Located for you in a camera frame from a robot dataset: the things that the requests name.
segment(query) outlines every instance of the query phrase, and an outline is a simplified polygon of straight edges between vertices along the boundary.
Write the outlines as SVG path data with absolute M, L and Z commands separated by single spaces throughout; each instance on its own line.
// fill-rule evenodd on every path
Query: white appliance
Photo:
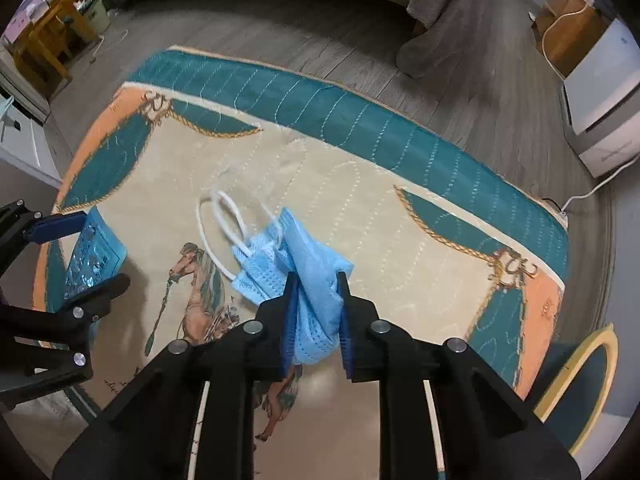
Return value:
M 50 186 L 60 188 L 62 180 L 51 158 L 42 126 L 13 104 L 12 97 L 5 100 L 0 96 L 0 158 Z
M 565 136 L 593 176 L 640 152 L 639 85 L 640 47 L 615 19 L 564 80 L 573 130 Z

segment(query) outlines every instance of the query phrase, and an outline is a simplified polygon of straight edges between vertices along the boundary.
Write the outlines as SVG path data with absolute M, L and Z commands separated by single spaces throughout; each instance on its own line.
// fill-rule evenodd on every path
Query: metal screw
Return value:
M 263 325 L 260 321 L 252 319 L 251 321 L 247 321 L 242 326 L 242 329 L 248 334 L 259 334 L 262 332 Z
M 449 350 L 456 354 L 460 354 L 466 350 L 466 343 L 459 337 L 452 337 L 449 339 L 447 341 L 447 346 L 449 347 Z
M 185 352 L 187 348 L 189 348 L 189 342 L 185 339 L 174 339 L 169 343 L 169 346 L 167 348 L 172 354 L 180 355 L 181 353 Z
M 386 334 L 391 330 L 391 325 L 389 325 L 389 322 L 384 319 L 377 319 L 371 323 L 371 329 L 376 334 Z
M 86 364 L 86 357 L 84 357 L 84 354 L 81 354 L 80 352 L 76 352 L 74 354 L 74 362 L 78 366 L 84 366 Z

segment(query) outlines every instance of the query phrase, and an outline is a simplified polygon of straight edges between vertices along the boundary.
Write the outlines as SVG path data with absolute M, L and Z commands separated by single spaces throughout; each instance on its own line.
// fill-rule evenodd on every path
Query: wooden chair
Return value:
M 589 436 L 609 395 L 618 339 L 609 324 L 579 346 L 552 343 L 527 402 L 572 455 Z

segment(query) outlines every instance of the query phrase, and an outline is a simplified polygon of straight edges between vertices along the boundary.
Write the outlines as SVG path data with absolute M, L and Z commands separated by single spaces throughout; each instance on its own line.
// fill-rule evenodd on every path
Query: blue face mask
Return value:
M 237 208 L 235 204 L 231 206 L 228 196 L 220 197 L 236 213 Z M 287 274 L 293 271 L 299 275 L 294 364 L 314 364 L 331 354 L 339 343 L 342 314 L 336 273 L 342 271 L 349 276 L 353 264 L 314 240 L 287 208 L 283 208 L 280 217 L 273 219 L 263 232 L 246 241 L 230 236 L 216 208 L 214 215 L 223 231 L 236 242 L 231 250 L 242 267 L 237 276 L 226 268 L 220 271 L 232 280 L 232 287 L 252 303 L 260 304 L 281 296 Z M 244 237 L 246 229 L 242 219 L 239 214 L 236 218 Z M 213 256 L 212 260 L 215 263 L 217 258 Z

